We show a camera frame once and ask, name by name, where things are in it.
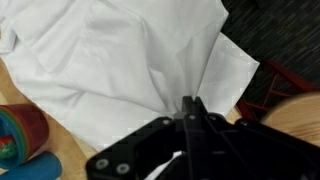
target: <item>black mechanism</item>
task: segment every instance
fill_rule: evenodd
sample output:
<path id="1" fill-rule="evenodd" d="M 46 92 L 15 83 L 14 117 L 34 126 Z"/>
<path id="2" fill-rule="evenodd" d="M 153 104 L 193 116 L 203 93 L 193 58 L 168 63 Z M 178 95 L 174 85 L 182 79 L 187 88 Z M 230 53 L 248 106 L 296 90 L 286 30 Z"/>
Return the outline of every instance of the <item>black mechanism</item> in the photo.
<path id="1" fill-rule="evenodd" d="M 157 180 L 320 180 L 320 149 L 258 122 L 229 124 L 199 97 L 92 157 L 88 180 L 140 180 L 173 158 Z"/>

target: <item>wooden table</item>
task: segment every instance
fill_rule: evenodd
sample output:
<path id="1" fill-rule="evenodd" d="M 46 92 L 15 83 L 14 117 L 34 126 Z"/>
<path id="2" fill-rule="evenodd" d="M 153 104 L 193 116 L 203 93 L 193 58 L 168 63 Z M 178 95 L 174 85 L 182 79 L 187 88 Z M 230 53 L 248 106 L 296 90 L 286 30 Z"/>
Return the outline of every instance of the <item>wooden table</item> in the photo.
<path id="1" fill-rule="evenodd" d="M 320 146 L 320 92 L 284 101 L 262 120 L 274 129 Z"/>
<path id="2" fill-rule="evenodd" d="M 14 86 L 3 61 L 0 59 L 0 104 L 22 103 L 33 104 Z M 62 164 L 61 180 L 85 180 L 85 163 L 96 154 L 96 151 L 74 137 L 51 116 L 44 114 L 50 128 L 49 151 L 53 152 Z M 233 109 L 227 116 L 231 123 L 239 118 L 240 114 L 236 109 Z"/>

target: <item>wooden surface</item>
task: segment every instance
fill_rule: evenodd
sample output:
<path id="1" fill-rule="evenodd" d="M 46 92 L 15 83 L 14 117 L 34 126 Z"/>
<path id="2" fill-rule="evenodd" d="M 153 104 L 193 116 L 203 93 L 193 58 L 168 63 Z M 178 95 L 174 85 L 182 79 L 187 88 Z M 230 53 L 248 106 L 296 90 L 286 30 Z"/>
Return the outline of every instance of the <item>wooden surface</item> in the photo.
<path id="1" fill-rule="evenodd" d="M 264 124 L 320 146 L 320 92 L 290 98 L 270 111 Z"/>
<path id="2" fill-rule="evenodd" d="M 8 71 L 0 59 L 0 104 L 30 103 L 22 93 L 14 86 Z M 61 180 L 85 180 L 85 163 L 88 158 L 97 152 L 77 137 L 74 137 L 55 119 L 44 113 L 50 128 L 49 151 L 53 152 L 61 161 L 63 174 Z M 233 109 L 227 116 L 227 120 L 233 123 L 241 116 Z"/>

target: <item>black textured floor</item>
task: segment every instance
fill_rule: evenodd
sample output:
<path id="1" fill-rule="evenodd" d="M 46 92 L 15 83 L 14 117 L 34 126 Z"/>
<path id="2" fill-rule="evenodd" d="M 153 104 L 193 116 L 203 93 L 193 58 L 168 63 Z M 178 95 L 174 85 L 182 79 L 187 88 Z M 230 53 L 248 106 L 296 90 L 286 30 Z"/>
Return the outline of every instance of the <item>black textured floor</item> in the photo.
<path id="1" fill-rule="evenodd" d="M 320 87 L 320 1 L 223 0 L 222 32 L 257 61 L 273 59 Z M 243 97 L 261 104 L 270 74 L 259 68 Z M 278 89 L 288 90 L 283 83 Z"/>

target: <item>white cloth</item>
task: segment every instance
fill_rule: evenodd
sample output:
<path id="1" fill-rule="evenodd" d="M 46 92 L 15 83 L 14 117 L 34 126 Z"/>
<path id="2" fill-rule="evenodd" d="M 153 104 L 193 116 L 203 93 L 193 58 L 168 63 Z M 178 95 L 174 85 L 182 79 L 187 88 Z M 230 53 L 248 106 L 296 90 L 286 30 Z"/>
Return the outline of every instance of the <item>white cloth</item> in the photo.
<path id="1" fill-rule="evenodd" d="M 220 33 L 220 0 L 0 0 L 15 85 L 97 150 L 200 96 L 226 115 L 258 63 Z"/>

